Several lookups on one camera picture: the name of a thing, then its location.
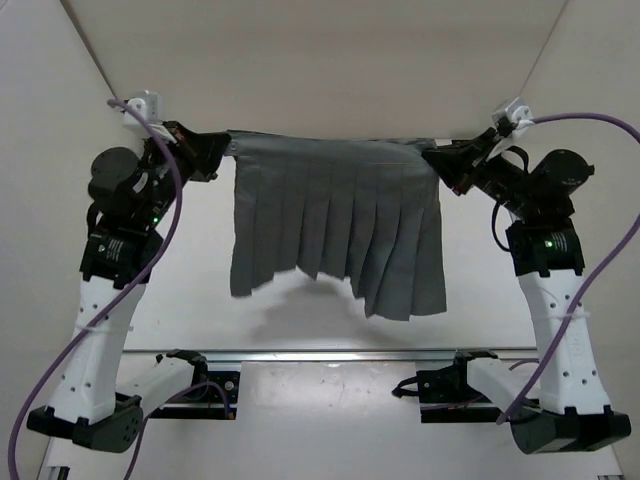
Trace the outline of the grey pleated skirt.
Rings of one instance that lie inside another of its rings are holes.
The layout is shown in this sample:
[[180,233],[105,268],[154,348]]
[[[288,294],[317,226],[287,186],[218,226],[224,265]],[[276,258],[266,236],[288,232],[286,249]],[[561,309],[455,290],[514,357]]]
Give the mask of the grey pleated skirt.
[[369,317],[444,313],[439,178],[422,156],[434,146],[233,132],[231,294],[297,269],[348,280]]

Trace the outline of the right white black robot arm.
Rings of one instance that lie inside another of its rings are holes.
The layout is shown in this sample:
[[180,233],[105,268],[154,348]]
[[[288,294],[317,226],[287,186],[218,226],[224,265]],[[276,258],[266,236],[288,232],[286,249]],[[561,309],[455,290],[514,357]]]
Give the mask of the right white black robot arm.
[[508,251],[530,312],[538,372],[528,378],[489,350],[455,354],[394,389],[414,397],[425,423],[507,423],[526,454],[591,452],[627,438],[628,415],[604,390],[582,304],[585,263],[571,217],[572,193],[594,173],[579,154],[556,149],[536,166],[514,165],[494,130],[423,152],[454,193],[478,189],[512,216]]

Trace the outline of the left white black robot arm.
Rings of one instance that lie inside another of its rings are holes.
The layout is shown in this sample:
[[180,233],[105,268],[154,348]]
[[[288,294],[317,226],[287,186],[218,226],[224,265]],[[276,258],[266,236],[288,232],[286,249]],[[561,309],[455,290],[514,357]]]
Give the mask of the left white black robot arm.
[[113,147],[91,165],[88,237],[81,260],[81,298],[73,346],[46,405],[32,410],[29,430],[101,452],[123,453],[141,435],[146,418],[166,402],[197,398],[209,388],[205,357],[172,350],[134,380],[117,375],[131,321],[151,277],[154,258],[169,238],[162,217],[177,211],[190,181],[215,179],[231,137],[195,133],[165,123],[162,146],[148,139],[142,154]]

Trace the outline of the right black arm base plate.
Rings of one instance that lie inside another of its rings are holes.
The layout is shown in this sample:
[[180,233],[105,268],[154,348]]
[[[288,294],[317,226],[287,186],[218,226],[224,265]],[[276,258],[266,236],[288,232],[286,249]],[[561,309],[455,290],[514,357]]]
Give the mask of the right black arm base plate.
[[422,424],[493,423],[500,410],[457,370],[417,372]]

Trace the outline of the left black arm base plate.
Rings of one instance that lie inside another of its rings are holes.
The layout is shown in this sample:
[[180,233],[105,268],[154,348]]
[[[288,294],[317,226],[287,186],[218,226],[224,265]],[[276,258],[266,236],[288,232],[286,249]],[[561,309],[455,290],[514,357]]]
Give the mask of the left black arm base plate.
[[240,379],[239,363],[211,363],[208,372],[199,379],[200,383],[206,385],[172,398],[156,409],[150,417],[176,420],[235,420]]

